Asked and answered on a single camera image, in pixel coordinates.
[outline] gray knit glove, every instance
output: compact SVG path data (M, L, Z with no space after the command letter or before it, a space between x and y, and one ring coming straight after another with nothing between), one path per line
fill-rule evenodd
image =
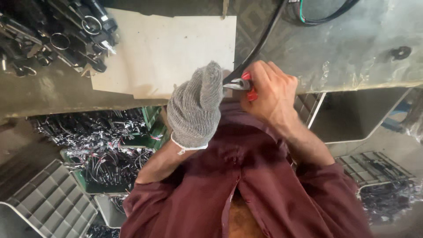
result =
M222 69L212 61L197 69L191 80L181 84L168 103L172 140L185 150L205 149L220 120L223 98Z

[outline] worn table surface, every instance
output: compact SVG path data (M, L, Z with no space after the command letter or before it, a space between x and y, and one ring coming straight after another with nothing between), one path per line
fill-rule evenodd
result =
M222 0L105 0L106 7L163 16L221 15ZM235 66L255 46L275 8L272 0L232 0L228 15L237 15ZM305 0L304 15L321 18L344 0ZM415 86L423 81L423 9L420 0L360 0L349 12L327 24L300 27L285 15L259 59L274 61L297 76L297 93ZM394 60L391 50L412 49ZM162 105L166 100L135 100L132 95L96 91L61 61L38 74L17 78L0 73L0 118L47 113L125 109Z

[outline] gray plastic crate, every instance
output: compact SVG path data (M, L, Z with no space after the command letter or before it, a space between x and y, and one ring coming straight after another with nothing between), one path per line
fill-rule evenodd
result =
M106 225L110 228L119 228L126 221L127 217L122 212L118 211L110 201L107 195L95 195L94 200L99 206L100 213Z
M415 176L392 161L381 152L367 152L358 155L345 155L335 159L359 185L365 186L391 183L398 180L414 179ZM382 171L372 164L384 167Z
M77 238L98 211L68 170L54 160L0 202L0 237Z
M310 128L326 93L301 94L295 97L294 109L297 111L300 120Z

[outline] black cable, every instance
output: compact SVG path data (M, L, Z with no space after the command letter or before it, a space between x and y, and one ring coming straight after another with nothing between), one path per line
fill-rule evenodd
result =
M302 14L302 2L303 0L299 0L298 2L292 3L294 5L294 13L297 19L301 22L302 25L305 26L315 26L327 23L332 21L335 18L338 18L340 15L346 13L349 9L351 9L359 0L346 0L344 4L332 15L322 18L322 19L307 19Z
M235 78L240 78L243 71L250 65L250 63L254 60L254 58L260 53L265 45L267 39L269 38L270 33L275 28L277 21L279 20L280 16L282 15L283 8L285 6L286 0L280 0L279 5L277 6L272 19L270 20L267 29L263 32L260 37L258 44L254 47L254 49L250 52L250 54L245 58L245 60L223 80L223 85L230 83Z
M346 0L345 3L332 15L323 19L318 19L318 20L306 19L302 16L302 1L303 0L299 0L298 2L292 3L294 6L294 14L296 15L301 25L314 26L314 25L320 25L328 21L331 21L339 17L340 15L346 13L359 0ZM263 46L267 42L267 39L269 38L270 33L275 28L277 21L281 17L286 3L287 3L287 0L280 0L280 3L277 6L275 12L273 13L273 16L266 30L261 35L258 44L254 47L254 49L250 52L250 54L245 58L245 60L232 73L230 73L230 75L228 75L225 79L223 79L223 85L230 83L235 78L241 77L243 71L248 67L249 64L252 63L254 58L260 53L260 51L263 49Z

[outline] cardboard sheet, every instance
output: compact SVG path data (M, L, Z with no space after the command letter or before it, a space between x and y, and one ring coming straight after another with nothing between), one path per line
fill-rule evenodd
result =
M233 70L236 16L162 17L108 9L120 43L105 59L107 70L92 77L93 89L169 99L175 87L191 79L211 60Z

